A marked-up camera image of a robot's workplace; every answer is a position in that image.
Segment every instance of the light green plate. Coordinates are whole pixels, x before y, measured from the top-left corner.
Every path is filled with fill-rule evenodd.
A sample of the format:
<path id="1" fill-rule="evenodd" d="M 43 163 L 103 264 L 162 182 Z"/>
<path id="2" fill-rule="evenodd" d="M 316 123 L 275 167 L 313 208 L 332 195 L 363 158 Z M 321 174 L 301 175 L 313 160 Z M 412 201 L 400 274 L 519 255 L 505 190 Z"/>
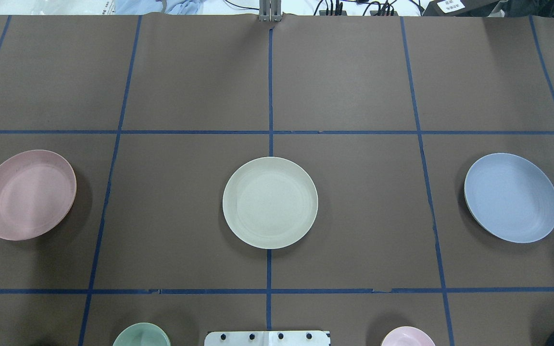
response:
<path id="1" fill-rule="evenodd" d="M 168 336 L 152 323 L 136 323 L 125 328 L 113 346 L 171 346 Z"/>

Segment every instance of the gray tabletop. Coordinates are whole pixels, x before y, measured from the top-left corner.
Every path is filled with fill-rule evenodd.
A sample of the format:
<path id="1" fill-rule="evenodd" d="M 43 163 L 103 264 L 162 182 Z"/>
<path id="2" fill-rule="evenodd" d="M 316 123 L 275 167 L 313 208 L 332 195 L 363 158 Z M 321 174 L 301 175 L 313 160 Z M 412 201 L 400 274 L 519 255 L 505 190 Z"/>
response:
<path id="1" fill-rule="evenodd" d="M 0 163 L 69 160 L 70 214 L 0 239 L 0 345 L 109 345 L 158 324 L 323 329 L 378 346 L 541 345 L 554 231 L 514 244 L 469 214 L 465 174 L 509 152 L 554 184 L 554 20 L 286 15 L 0 17 Z M 312 177 L 310 232 L 240 241 L 221 210 L 245 162 Z"/>

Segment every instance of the metal bracket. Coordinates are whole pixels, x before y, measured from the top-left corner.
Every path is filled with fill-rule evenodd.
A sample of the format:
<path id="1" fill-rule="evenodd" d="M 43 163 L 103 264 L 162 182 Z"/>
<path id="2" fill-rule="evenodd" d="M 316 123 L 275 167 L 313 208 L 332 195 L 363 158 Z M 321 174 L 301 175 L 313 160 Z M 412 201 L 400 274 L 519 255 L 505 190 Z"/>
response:
<path id="1" fill-rule="evenodd" d="M 327 331 L 211 332 L 204 346 L 330 346 Z"/>
<path id="2" fill-rule="evenodd" d="M 281 22 L 281 0 L 260 0 L 260 22 Z"/>

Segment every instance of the pink plate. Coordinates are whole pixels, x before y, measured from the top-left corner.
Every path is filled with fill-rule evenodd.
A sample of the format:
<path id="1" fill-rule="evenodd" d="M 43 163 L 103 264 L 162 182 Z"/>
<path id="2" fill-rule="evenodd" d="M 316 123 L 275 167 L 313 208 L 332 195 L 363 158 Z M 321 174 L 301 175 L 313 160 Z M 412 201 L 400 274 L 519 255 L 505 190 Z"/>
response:
<path id="1" fill-rule="evenodd" d="M 414 327 L 393 329 L 382 341 L 382 346 L 435 346 L 424 331 Z"/>
<path id="2" fill-rule="evenodd" d="M 48 150 L 30 150 L 0 164 L 0 238 L 43 235 L 68 214 L 76 197 L 70 163 Z"/>

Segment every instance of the blue cloth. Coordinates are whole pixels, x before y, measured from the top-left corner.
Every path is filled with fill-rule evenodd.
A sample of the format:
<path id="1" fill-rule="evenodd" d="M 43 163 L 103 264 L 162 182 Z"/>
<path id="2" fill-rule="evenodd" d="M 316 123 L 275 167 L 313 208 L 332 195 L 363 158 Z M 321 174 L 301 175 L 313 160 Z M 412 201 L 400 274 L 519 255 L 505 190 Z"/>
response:
<path id="1" fill-rule="evenodd" d="M 203 0 L 167 0 L 167 14 L 196 14 Z"/>
<path id="2" fill-rule="evenodd" d="M 147 14 L 150 12 L 161 12 L 161 0 L 117 0 L 116 14 Z"/>

